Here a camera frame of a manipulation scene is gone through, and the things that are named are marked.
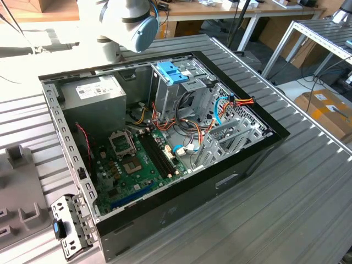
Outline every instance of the aluminum extrusion table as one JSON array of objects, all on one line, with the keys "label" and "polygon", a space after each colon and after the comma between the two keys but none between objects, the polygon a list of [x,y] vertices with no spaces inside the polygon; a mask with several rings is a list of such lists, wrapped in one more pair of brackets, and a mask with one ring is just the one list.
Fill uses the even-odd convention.
[{"label": "aluminum extrusion table", "polygon": [[[251,177],[113,263],[337,263],[352,244],[349,149],[216,39],[166,39],[140,54],[123,49],[123,55],[131,60],[191,50],[203,51],[291,136]],[[40,93],[0,103],[0,136],[0,149],[15,143],[31,148],[48,207],[75,193]],[[0,260],[65,263],[52,228],[0,251]],[[103,256],[95,244],[71,263],[103,263]]]},{"label": "aluminum extrusion table", "polygon": [[294,30],[299,31],[302,35],[298,39],[290,54],[287,56],[286,61],[290,61],[294,57],[298,48],[302,45],[306,37],[308,37],[330,51],[330,54],[316,70],[316,75],[331,59],[333,54],[341,59],[347,59],[346,61],[352,64],[352,49],[345,45],[346,40],[352,39],[351,26],[352,22],[350,22],[347,27],[341,27],[332,22],[330,19],[292,21],[290,27],[288,27],[285,35],[281,39],[281,42],[266,65],[262,76],[264,78],[268,76]]}]

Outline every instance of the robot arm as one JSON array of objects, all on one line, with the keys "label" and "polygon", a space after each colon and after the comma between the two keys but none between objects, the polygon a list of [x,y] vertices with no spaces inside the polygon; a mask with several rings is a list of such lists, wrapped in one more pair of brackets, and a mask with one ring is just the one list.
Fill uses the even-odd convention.
[{"label": "robot arm", "polygon": [[116,61],[121,44],[142,52],[154,40],[159,24],[148,0],[78,0],[82,46]]},{"label": "robot arm", "polygon": [[352,15],[352,0],[345,0],[339,10],[332,16],[332,21],[338,25],[346,26],[349,24]]}]

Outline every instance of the blue tab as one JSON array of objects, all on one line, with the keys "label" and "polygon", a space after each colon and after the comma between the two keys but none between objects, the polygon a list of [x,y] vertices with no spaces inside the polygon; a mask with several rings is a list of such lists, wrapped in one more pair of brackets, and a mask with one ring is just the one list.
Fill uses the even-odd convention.
[{"label": "blue tab", "polygon": [[188,81],[188,77],[184,76],[171,62],[159,62],[158,67],[160,72],[170,81],[171,84],[179,84]]},{"label": "blue tab", "polygon": [[57,223],[54,224],[54,231],[57,233],[59,231],[59,226]]}]

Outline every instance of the green circuit board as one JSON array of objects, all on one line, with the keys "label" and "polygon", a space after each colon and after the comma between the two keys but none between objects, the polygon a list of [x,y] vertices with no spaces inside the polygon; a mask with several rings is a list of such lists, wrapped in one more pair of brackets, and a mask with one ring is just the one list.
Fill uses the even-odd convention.
[{"label": "green circuit board", "polygon": [[[167,143],[161,132],[154,130],[151,135],[158,141],[159,148],[164,149]],[[97,183],[95,188],[98,198],[96,205],[102,215],[111,212],[115,208],[114,204],[118,206],[127,204],[131,201],[131,198],[135,197],[137,199],[187,174],[186,168],[178,160],[177,164],[171,163],[174,169],[178,171],[178,175],[173,175],[171,178],[162,178],[143,148],[138,136],[132,135],[131,138],[135,145],[136,153],[134,155],[125,155],[120,159],[117,159],[114,149],[108,140],[102,142],[103,144],[100,147],[92,149],[97,163]],[[118,146],[121,146],[120,149],[127,148],[122,141],[118,142]],[[106,150],[105,158],[102,158],[100,154],[102,148]]]}]

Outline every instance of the red cable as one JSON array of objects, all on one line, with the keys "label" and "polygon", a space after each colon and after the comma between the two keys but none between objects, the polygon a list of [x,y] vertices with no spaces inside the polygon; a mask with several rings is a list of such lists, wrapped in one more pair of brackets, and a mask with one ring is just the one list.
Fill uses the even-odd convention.
[{"label": "red cable", "polygon": [[88,159],[89,159],[89,170],[91,169],[91,156],[90,156],[90,145],[89,145],[89,140],[88,140],[88,136],[87,136],[87,133],[86,133],[86,131],[83,129],[83,127],[81,127],[79,124],[76,124],[76,127],[78,127],[81,131],[82,131],[82,133],[83,133],[83,135],[84,135],[84,137],[85,137],[85,139],[86,139],[86,142],[87,142],[87,149],[88,149]]}]

